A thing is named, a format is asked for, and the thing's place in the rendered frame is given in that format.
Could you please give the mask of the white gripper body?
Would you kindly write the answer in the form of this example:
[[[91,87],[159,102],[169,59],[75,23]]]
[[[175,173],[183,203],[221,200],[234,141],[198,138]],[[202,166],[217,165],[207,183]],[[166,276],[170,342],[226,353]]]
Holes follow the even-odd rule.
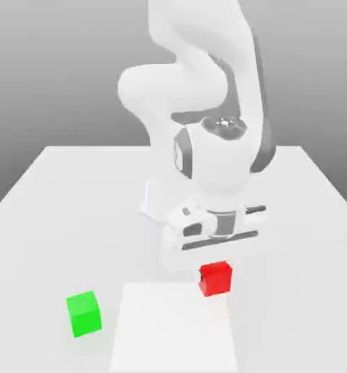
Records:
[[[171,272],[199,270],[202,265],[243,259],[263,251],[263,234],[248,231],[229,239],[179,237],[167,226],[160,241],[160,263]]]

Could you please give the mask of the small red cube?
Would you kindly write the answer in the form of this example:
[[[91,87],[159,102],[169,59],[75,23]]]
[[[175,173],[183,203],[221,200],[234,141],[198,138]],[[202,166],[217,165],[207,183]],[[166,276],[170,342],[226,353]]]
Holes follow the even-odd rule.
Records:
[[[226,262],[215,262],[200,267],[199,287],[205,297],[230,291],[233,269]]]

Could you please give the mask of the small green cube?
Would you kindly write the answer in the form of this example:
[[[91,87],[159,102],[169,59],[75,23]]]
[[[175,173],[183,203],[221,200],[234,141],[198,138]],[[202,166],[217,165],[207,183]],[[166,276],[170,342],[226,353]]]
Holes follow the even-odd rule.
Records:
[[[94,291],[67,297],[66,306],[75,338],[102,329],[101,311]]]

